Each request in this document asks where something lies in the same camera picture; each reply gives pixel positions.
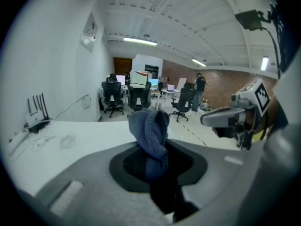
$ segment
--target blue cloth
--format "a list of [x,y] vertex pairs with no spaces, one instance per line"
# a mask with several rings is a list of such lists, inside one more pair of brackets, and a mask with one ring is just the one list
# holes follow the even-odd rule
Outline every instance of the blue cloth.
[[142,109],[128,117],[131,133],[139,146],[147,153],[145,179],[148,182],[159,179],[168,172],[167,139],[168,114],[164,111]]
[[199,100],[201,96],[203,95],[203,91],[197,91],[196,96],[194,96],[193,101],[192,101],[192,108],[195,111],[198,111],[198,105],[199,105]]

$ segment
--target ceiling light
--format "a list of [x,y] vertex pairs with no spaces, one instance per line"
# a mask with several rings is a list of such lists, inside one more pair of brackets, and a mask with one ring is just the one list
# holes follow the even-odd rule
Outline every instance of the ceiling light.
[[265,71],[269,62],[269,58],[264,56],[262,59],[261,70]]
[[202,62],[199,62],[199,61],[198,61],[198,60],[196,60],[196,59],[192,59],[192,61],[193,61],[194,63],[197,63],[197,64],[201,65],[201,66],[204,66],[204,67],[206,67],[206,65],[205,65],[205,64],[203,64]]
[[150,41],[147,41],[147,40],[139,40],[139,39],[132,39],[132,38],[123,38],[123,41],[135,42],[135,43],[144,43],[144,44],[153,45],[153,46],[157,45],[157,43],[150,42]]

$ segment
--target man in black shirt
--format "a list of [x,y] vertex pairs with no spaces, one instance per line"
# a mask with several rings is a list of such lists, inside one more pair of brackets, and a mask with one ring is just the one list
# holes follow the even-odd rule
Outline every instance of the man in black shirt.
[[195,111],[195,112],[198,111],[199,101],[200,101],[201,96],[204,93],[205,85],[206,85],[206,79],[202,76],[201,73],[197,73],[197,80],[196,80],[196,84],[194,86],[194,89],[197,90],[197,93],[196,93],[196,96],[193,98],[192,111]]

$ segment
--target floor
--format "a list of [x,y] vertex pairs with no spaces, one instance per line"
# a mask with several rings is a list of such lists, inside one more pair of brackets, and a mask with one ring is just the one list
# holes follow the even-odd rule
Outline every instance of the floor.
[[[155,110],[156,102],[156,98],[151,99],[149,109]],[[161,110],[164,110],[166,113],[175,111],[171,106],[171,102],[170,96],[167,96],[165,102],[162,103]],[[111,112],[107,112],[105,114],[102,112],[101,122],[127,121],[127,111],[124,111],[124,115],[122,115],[121,112],[114,112],[112,118],[109,118],[110,113]],[[180,140],[185,142],[228,150],[239,150],[234,139],[218,138],[211,130],[211,127],[201,125],[200,116],[202,113],[204,113],[204,111],[201,109],[198,109],[198,112],[190,110],[186,113],[189,121],[180,117],[179,122],[176,122],[176,115],[171,115],[169,127],[176,135],[178,135]]]

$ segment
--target ceiling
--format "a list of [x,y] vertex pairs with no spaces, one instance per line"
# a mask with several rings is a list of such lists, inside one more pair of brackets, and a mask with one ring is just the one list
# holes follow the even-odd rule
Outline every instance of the ceiling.
[[[266,16],[270,2],[275,0],[107,0],[106,37],[109,43],[125,44],[124,36],[143,39],[148,34],[157,49],[207,67],[260,69],[262,57],[268,56],[267,71],[276,73],[268,33],[244,30],[234,16],[252,9]],[[273,25],[263,25],[276,38]]]

